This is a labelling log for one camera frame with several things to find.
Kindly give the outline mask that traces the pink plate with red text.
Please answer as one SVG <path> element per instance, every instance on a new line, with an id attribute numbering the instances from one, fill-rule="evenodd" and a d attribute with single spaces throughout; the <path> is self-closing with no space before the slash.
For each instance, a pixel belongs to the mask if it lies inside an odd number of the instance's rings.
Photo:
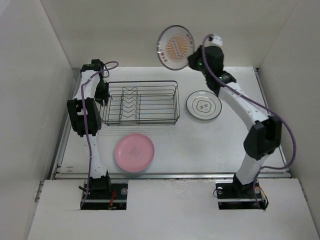
<path id="1" fill-rule="evenodd" d="M 171 25 L 160 34 L 156 52 L 165 68 L 182 70 L 188 65 L 188 57 L 195 52 L 195 41 L 187 28 Z"/>

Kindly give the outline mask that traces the grey wire dish rack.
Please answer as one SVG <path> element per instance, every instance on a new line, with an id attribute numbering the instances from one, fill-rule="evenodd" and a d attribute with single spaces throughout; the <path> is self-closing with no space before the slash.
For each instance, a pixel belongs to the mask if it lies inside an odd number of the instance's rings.
<path id="1" fill-rule="evenodd" d="M 111 81 L 108 99 L 97 105 L 107 126 L 175 125 L 179 86 L 174 80 Z"/>

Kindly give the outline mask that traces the white plate with flower outline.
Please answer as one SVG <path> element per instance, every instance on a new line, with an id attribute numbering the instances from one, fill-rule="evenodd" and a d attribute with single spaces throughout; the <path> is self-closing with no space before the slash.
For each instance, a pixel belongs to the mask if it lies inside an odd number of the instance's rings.
<path id="1" fill-rule="evenodd" d="M 199 90 L 191 93 L 186 100 L 188 112 L 201 121 L 216 119 L 222 112 L 221 100 L 210 91 Z"/>

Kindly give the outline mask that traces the purple plate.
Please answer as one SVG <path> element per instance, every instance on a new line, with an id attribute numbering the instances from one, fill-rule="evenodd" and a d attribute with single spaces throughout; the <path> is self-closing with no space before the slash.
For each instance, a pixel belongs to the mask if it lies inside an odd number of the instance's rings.
<path id="1" fill-rule="evenodd" d="M 115 162 L 122 170 L 129 173 L 147 169 L 154 156 L 155 146 L 152 140 L 141 133 L 124 136 L 114 149 Z"/>

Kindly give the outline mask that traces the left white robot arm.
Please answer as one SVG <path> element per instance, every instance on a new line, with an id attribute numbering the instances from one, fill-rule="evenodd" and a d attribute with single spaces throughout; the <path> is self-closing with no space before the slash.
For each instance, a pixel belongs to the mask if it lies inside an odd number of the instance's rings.
<path id="1" fill-rule="evenodd" d="M 80 70 L 80 86 L 75 97 L 67 101 L 67 110 L 71 127 L 78 136 L 84 138 L 85 151 L 89 158 L 88 177 L 84 187 L 83 200 L 89 198 L 107 198 L 112 186 L 106 164 L 99 150 L 99 131 L 102 129 L 100 111 L 109 100 L 109 83 L 104 80 L 107 69 L 100 59 L 91 60 Z"/>

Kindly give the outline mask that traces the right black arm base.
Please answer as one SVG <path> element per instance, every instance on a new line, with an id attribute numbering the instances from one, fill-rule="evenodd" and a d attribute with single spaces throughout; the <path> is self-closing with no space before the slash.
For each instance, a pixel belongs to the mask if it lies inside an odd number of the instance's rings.
<path id="1" fill-rule="evenodd" d="M 217 182 L 212 193 L 217 198 L 219 210 L 263 210 L 269 206 L 269 200 L 259 183 L 243 192 L 236 190 L 232 182 Z"/>

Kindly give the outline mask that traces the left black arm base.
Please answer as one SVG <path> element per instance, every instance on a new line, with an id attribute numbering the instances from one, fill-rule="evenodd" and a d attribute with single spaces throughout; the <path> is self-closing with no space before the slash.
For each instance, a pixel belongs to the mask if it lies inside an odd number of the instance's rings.
<path id="1" fill-rule="evenodd" d="M 126 210 L 128 183 L 116 182 L 111 186 L 110 193 L 99 193 L 93 195 L 89 193 L 85 199 L 86 190 L 83 189 L 83 194 L 80 201 L 81 210 Z"/>

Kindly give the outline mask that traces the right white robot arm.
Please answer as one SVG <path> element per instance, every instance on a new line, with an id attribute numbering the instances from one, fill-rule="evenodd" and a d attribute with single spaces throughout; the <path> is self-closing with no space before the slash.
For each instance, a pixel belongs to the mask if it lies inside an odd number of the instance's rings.
<path id="1" fill-rule="evenodd" d="M 279 117 L 267 114 L 262 106 L 256 106 L 236 79 L 224 70 L 224 54 L 220 47 L 200 45 L 187 60 L 189 67 L 204 75 L 207 87 L 231 107 L 248 130 L 243 142 L 245 157 L 231 185 L 232 193 L 243 197 L 254 190 L 256 175 L 280 146 L 282 122 Z"/>

